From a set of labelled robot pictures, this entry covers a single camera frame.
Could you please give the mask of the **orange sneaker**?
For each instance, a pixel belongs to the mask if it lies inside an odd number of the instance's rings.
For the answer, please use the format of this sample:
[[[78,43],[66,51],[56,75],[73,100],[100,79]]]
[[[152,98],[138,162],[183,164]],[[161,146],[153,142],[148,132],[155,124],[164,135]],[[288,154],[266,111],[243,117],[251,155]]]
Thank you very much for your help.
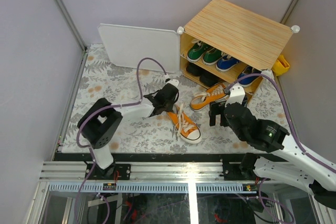
[[[185,114],[184,104],[173,105],[172,112],[167,112],[174,126],[174,134],[189,144],[198,144],[202,140],[199,127]]]
[[[227,82],[220,82],[205,91],[194,94],[190,102],[190,107],[194,111],[199,111],[209,105],[211,102],[222,102],[228,95],[225,93]]]

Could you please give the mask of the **black shoe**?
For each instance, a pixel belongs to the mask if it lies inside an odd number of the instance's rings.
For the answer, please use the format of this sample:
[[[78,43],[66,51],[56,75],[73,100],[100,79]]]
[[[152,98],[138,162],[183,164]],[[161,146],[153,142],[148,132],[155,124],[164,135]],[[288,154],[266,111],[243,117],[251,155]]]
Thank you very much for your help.
[[[194,63],[189,62],[188,65],[186,66],[186,71],[195,77],[200,77],[203,73],[203,68]]]
[[[200,75],[200,82],[207,87],[212,87],[216,83],[218,83],[218,77],[213,75],[212,73],[204,72]]]

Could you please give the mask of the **green sneaker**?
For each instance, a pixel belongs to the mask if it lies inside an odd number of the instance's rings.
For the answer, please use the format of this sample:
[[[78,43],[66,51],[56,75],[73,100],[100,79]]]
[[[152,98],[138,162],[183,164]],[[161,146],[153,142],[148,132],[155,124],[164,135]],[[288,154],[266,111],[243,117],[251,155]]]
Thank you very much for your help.
[[[216,48],[212,48],[211,50],[205,53],[205,55],[202,58],[202,62],[205,65],[211,66],[217,63],[220,60],[220,58],[222,58],[225,55],[226,55],[225,52],[218,50]]]
[[[187,52],[187,60],[189,62],[197,62],[211,48],[210,45],[198,39],[193,39],[192,44],[192,48]]]

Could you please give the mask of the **white cabinet door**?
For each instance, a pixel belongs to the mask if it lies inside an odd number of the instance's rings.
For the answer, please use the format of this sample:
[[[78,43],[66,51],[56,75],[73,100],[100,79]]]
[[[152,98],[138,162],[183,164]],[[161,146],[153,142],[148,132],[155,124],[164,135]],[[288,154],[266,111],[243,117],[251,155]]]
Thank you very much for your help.
[[[180,36],[173,30],[100,24],[98,32],[110,61],[118,67],[136,68],[149,57],[168,73],[180,69]]]

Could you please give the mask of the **wooden shoe cabinet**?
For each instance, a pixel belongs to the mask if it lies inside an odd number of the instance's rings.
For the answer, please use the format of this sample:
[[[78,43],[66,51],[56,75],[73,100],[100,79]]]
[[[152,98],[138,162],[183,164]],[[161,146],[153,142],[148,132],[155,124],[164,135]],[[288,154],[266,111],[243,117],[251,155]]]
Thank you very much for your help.
[[[199,40],[240,61],[226,72],[220,72],[214,65],[206,65],[201,60],[195,62],[219,80],[232,83],[246,66],[259,71],[270,70],[292,34],[299,30],[298,25],[288,27],[226,0],[211,0],[186,25],[177,29],[180,69],[184,77],[205,86],[186,70],[189,63],[187,52]]]

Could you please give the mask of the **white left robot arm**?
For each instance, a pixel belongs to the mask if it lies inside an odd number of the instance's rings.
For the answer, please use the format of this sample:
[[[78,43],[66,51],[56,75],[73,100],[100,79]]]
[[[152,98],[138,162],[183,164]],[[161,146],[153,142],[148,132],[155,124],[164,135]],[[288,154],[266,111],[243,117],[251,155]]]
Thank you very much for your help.
[[[162,112],[171,112],[179,98],[179,81],[169,80],[162,89],[142,97],[139,102],[113,105],[101,98],[79,120],[79,133],[88,142],[97,173],[103,179],[116,177],[115,164],[109,142],[122,121],[150,118]]]

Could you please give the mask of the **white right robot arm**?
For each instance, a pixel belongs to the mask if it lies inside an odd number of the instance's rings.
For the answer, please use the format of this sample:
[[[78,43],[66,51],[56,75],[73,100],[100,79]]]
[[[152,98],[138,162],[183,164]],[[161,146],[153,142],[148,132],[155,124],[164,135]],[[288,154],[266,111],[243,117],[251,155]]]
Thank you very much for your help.
[[[211,102],[209,124],[229,127],[240,141],[253,148],[280,157],[291,167],[276,164],[254,153],[246,153],[239,165],[240,175],[245,179],[268,178],[297,187],[320,204],[335,209],[335,173],[325,167],[327,160],[315,152],[304,152],[293,136],[271,120],[257,119],[250,110],[239,104],[224,105]]]

